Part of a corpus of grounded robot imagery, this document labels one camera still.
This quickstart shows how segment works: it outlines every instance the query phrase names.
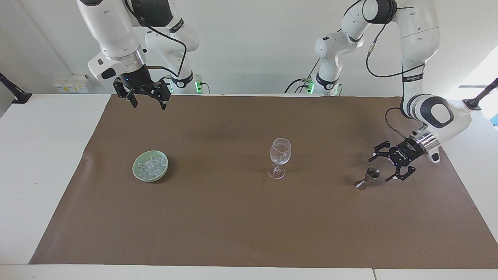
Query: brown paper mat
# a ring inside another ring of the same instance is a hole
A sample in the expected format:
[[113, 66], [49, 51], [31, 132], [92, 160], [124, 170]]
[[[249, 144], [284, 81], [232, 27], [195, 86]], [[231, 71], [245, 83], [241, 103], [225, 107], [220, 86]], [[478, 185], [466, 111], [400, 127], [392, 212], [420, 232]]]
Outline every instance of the brown paper mat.
[[[399, 98], [174, 96], [163, 112], [113, 96], [31, 264], [497, 269], [498, 245], [446, 154], [406, 182], [353, 183]], [[408, 134], [420, 126], [392, 113]], [[292, 143], [273, 180], [269, 148]], [[157, 149], [155, 184], [131, 172]]]

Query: green indicator light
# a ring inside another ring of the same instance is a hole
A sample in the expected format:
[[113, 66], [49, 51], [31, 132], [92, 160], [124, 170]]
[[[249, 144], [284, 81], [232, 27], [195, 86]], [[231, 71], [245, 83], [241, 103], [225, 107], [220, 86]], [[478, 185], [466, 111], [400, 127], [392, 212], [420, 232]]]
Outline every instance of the green indicator light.
[[201, 85], [198, 83], [198, 82], [195, 82], [195, 86], [197, 88], [197, 93], [201, 93], [202, 92], [202, 87]]
[[314, 90], [315, 90], [315, 83], [311, 82], [311, 84], [308, 86], [308, 93], [313, 94]]

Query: green bowl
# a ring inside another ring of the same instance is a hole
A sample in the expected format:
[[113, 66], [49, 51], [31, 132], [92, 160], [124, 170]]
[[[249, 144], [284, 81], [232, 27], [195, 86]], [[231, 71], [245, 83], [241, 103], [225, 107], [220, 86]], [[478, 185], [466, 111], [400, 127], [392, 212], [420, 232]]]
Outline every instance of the green bowl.
[[[149, 180], [145, 180], [145, 179], [140, 178], [139, 177], [140, 169], [138, 168], [138, 163], [139, 162], [146, 162], [147, 160], [149, 160], [153, 156], [166, 158], [165, 170], [159, 176], [152, 178], [152, 179], [149, 179]], [[158, 150], [151, 150], [151, 151], [148, 151], [148, 152], [141, 154], [139, 157], [137, 157], [135, 159], [135, 162], [133, 163], [133, 175], [135, 176], [135, 178], [137, 178], [140, 181], [147, 182], [147, 183], [152, 183], [152, 182], [160, 180], [162, 177], [164, 177], [164, 175], [166, 174], [167, 171], [168, 171], [168, 157], [163, 152], [160, 152]]]

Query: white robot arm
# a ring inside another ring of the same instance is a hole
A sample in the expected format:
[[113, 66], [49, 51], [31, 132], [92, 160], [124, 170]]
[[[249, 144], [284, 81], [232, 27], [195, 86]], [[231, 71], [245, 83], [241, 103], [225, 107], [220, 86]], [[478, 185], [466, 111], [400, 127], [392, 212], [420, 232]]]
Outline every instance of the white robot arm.
[[99, 81], [117, 77], [114, 87], [119, 97], [126, 98], [136, 107], [138, 102], [134, 94], [149, 95], [165, 109], [171, 96], [164, 81], [154, 83], [151, 80], [145, 64], [146, 50], [142, 49], [133, 32], [134, 22], [149, 28], [157, 27], [163, 35], [174, 39], [173, 42], [162, 35], [159, 38], [158, 34], [149, 33], [147, 47], [165, 60], [168, 71], [172, 73], [173, 88], [178, 87], [179, 93], [187, 90], [198, 92], [195, 80], [191, 79], [194, 74], [190, 64], [186, 58], [182, 59], [186, 52], [199, 46], [197, 35], [184, 25], [174, 0], [76, 2], [88, 29], [101, 47], [101, 52], [88, 63], [88, 67]]
[[[326, 95], [332, 92], [343, 67], [340, 56], [363, 46], [363, 34], [370, 24], [391, 21], [397, 23], [401, 36], [403, 99], [400, 109], [405, 117], [421, 121], [424, 126], [395, 147], [390, 147], [388, 141], [375, 147], [369, 161], [385, 156], [396, 166], [396, 173], [386, 181], [405, 180], [415, 172], [415, 168], [409, 165], [424, 154], [438, 163], [441, 143], [463, 132], [472, 121], [466, 109], [422, 90], [425, 64], [440, 45], [440, 28], [433, 0], [356, 1], [345, 14], [342, 29], [316, 42], [315, 51], [322, 63], [314, 78], [315, 92]], [[400, 173], [402, 167], [408, 167], [406, 174]]]

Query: wall socket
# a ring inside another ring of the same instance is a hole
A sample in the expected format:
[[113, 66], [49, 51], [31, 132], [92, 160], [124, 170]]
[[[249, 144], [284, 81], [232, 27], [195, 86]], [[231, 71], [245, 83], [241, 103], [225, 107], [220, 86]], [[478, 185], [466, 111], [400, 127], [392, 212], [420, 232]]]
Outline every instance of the wall socket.
[[54, 87], [58, 93], [90, 93], [94, 88], [86, 75], [55, 77]]

